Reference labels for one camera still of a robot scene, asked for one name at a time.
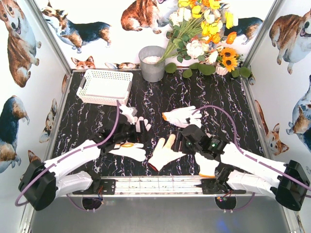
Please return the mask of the cream glove red cuff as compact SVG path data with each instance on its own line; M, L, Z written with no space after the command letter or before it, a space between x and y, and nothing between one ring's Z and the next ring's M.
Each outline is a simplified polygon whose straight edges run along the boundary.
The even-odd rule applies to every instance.
M148 160L148 165L150 165L153 170L160 171L168 163L186 155L183 152L175 152L171 149L175 139L175 134L170 134L168 139L159 139L153 151L152 157Z

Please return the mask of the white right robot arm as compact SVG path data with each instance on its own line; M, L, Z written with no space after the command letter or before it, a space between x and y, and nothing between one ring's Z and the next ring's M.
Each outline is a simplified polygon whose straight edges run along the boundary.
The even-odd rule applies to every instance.
M299 162L267 159L218 136L209 136L196 125L177 130L173 150L195 156L199 175L211 179L206 187L209 193L233 190L257 193L299 211L311 188Z

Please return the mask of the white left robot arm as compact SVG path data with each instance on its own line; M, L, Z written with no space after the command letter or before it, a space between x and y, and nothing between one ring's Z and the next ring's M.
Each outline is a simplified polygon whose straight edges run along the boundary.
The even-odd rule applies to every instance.
M92 169L73 173L82 165L108 153L127 156L144 161L143 149L148 141L151 128L147 119L134 117L132 123L127 117L118 115L108 124L78 147L54 159L33 160L24 173L19 191L36 210L48 207L56 198L70 193L96 193L101 186L101 178Z

